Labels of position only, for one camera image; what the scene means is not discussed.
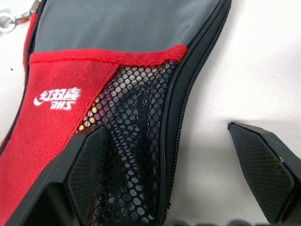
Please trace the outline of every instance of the black mesh pocket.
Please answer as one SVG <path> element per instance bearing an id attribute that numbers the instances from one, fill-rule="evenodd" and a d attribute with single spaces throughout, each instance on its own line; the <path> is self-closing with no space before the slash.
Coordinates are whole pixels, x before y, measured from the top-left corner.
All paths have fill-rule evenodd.
<path id="1" fill-rule="evenodd" d="M 88 111 L 79 130 L 106 124 L 111 134 L 87 225 L 155 220 L 159 196 L 159 131 L 176 62 L 123 66 Z"/>

